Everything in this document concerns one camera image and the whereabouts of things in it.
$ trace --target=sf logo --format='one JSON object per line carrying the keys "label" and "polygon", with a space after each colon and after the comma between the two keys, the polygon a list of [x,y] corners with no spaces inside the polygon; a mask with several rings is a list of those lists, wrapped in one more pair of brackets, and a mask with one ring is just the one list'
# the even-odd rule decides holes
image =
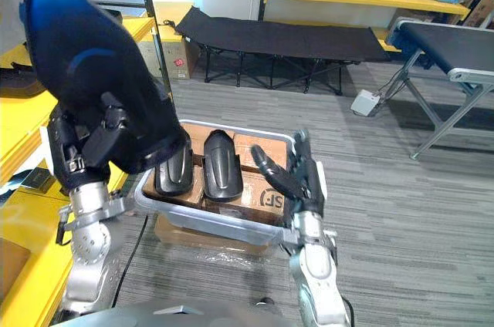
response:
{"label": "sf logo", "polygon": [[261,193],[261,206],[274,206],[280,209],[283,206],[283,196],[273,188],[266,188]]}

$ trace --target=white power strip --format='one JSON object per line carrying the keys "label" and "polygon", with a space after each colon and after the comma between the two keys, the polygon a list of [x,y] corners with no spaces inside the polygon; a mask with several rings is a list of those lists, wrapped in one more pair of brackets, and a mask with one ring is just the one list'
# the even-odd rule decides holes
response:
{"label": "white power strip", "polygon": [[374,107],[379,103],[379,96],[374,95],[368,90],[362,89],[355,98],[350,108],[362,116],[368,116]]}

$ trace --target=black cable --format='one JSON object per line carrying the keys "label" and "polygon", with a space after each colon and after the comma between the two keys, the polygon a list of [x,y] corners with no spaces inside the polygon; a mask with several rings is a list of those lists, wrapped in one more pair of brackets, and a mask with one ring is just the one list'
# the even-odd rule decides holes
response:
{"label": "black cable", "polygon": [[288,256],[292,257],[292,253],[289,251],[288,248],[286,248],[286,246],[284,246],[283,244],[279,244],[279,246],[281,247],[281,249],[285,250],[286,253],[288,254]]}
{"label": "black cable", "polygon": [[391,83],[394,81],[394,78],[396,77],[396,75],[398,75],[398,73],[399,73],[400,71],[401,71],[401,69],[399,69],[397,72],[395,72],[395,73],[393,74],[393,76],[391,77],[391,79],[389,79],[389,81],[388,81],[386,84],[384,84],[381,88],[379,88],[378,90],[376,90],[376,91],[374,92],[374,94],[375,94],[375,93],[379,93],[382,89],[384,89],[386,86],[388,86],[389,84],[391,84]]}
{"label": "black cable", "polygon": [[132,262],[132,258],[136,254],[137,248],[139,247],[140,240],[142,238],[142,235],[144,234],[144,229],[146,229],[148,218],[149,218],[148,215],[146,215],[146,218],[144,219],[144,223],[142,224],[142,228],[140,229],[140,233],[139,233],[139,237],[137,238],[136,245],[134,246],[134,249],[132,250],[132,254],[130,254],[129,260],[127,260],[127,264],[123,269],[122,276],[120,277],[120,281],[118,282],[117,291],[115,292],[115,297],[113,298],[113,303],[111,305],[112,308],[115,308],[115,305],[117,304],[118,294],[120,293],[120,289],[122,288],[122,284],[124,283],[125,274],[127,273],[127,270],[130,267],[130,263]]}
{"label": "black cable", "polygon": [[354,313],[354,307],[351,305],[351,303],[348,301],[347,298],[344,296],[341,296],[343,301],[348,305],[348,308],[350,310],[350,327],[355,327],[355,313]]}

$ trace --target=plastic tray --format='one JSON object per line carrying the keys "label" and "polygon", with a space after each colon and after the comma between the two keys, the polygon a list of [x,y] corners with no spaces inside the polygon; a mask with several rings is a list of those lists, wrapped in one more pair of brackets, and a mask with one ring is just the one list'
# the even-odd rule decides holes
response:
{"label": "plastic tray", "polygon": [[[280,133],[270,133],[261,130],[244,129],[195,120],[180,120],[180,122],[209,126],[215,129],[232,130],[254,137],[282,140],[286,142],[287,154],[289,151],[293,151],[293,144],[295,143],[292,137]],[[207,232],[209,234],[216,234],[222,237],[233,238],[235,240],[256,245],[277,244],[281,241],[283,232],[282,227],[275,227],[273,225],[257,223],[255,221],[247,221],[236,217],[226,217],[209,211],[171,204],[144,196],[142,188],[150,173],[151,170],[144,173],[137,185],[134,192],[135,200],[142,207],[163,213],[173,225]]]}

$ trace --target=robotic hand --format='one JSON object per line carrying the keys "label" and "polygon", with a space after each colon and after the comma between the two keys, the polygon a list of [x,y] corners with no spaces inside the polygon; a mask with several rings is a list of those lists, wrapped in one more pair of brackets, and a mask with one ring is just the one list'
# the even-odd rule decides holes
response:
{"label": "robotic hand", "polygon": [[282,246],[291,254],[289,266],[299,289],[305,326],[349,326],[338,292],[336,233],[323,229],[325,197],[317,163],[312,159],[306,130],[295,134],[295,154],[289,172],[276,165],[259,146],[251,149],[255,164],[286,200]]}
{"label": "robotic hand", "polygon": [[[101,311],[110,307],[116,289],[124,240],[117,216],[133,207],[133,201],[108,193],[108,163],[130,174],[151,169],[182,148],[185,132],[133,39],[95,5],[87,0],[24,0],[20,13],[38,80],[58,100],[49,120],[49,144],[54,174],[69,192],[70,205],[59,213],[56,240],[63,244],[65,231],[71,231],[73,253],[61,306],[76,314]],[[295,140],[289,172],[260,147],[253,147],[252,155],[267,181],[289,199],[291,228],[283,232],[283,245],[291,254],[304,323],[348,325],[336,287],[334,233],[323,229],[325,200],[308,134],[299,132]],[[68,222],[71,213],[74,219]],[[149,320],[175,310],[153,312],[158,306],[147,307]],[[125,311],[135,319],[145,314],[145,307],[139,308],[111,309],[81,319],[118,319]],[[211,304],[208,312],[213,311]],[[256,313],[246,320],[255,320]],[[198,318],[204,321],[206,314]]]}

